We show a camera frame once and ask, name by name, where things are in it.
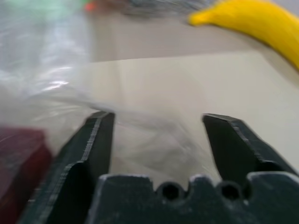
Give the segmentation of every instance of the dark red object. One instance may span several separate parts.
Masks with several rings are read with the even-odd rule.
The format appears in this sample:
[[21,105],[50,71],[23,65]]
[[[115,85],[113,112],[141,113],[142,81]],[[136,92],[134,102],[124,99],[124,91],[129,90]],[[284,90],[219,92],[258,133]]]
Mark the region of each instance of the dark red object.
[[52,161],[40,130],[0,127],[0,223],[17,222]]

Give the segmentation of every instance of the banana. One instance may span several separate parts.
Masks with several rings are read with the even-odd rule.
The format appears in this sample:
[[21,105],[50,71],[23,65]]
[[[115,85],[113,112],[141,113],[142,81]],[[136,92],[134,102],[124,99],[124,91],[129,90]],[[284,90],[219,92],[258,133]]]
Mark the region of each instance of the banana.
[[225,0],[189,15],[194,26],[214,24],[246,33],[280,52],[299,70],[299,19],[263,0]]

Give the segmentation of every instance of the yellow banana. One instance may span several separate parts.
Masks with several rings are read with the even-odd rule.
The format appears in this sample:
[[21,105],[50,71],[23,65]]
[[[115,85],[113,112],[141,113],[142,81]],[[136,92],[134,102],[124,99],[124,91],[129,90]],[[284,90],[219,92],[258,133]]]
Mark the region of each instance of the yellow banana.
[[263,0],[225,0],[189,16],[194,26],[215,24],[257,38],[280,52],[299,70],[299,19]]

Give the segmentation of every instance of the clear plastic wrap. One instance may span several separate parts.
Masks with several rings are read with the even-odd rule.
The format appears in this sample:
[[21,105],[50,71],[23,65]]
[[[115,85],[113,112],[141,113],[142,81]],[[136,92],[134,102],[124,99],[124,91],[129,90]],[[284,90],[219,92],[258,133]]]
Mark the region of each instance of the clear plastic wrap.
[[91,97],[85,67],[91,65],[94,37],[80,4],[16,2],[3,1],[0,7],[1,124],[42,128],[57,154],[93,111],[112,111],[111,172],[143,173],[157,182],[172,179],[183,185],[196,173],[217,176],[205,164],[211,164],[209,153],[178,122],[125,112],[109,100],[104,104]]

